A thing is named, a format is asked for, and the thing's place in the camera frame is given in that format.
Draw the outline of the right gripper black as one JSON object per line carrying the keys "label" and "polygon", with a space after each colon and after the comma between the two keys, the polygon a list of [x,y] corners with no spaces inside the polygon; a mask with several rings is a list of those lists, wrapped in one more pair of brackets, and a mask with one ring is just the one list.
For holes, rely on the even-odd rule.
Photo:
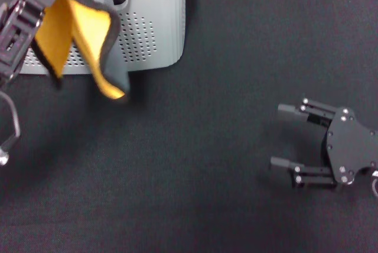
{"label": "right gripper black", "polygon": [[331,168],[306,166],[280,157],[270,158],[270,167],[285,170],[293,188],[335,189],[338,184],[351,185],[360,173],[377,179],[377,130],[361,124],[351,108],[336,108],[303,98],[298,106],[280,103],[278,118],[328,128],[325,146]]}

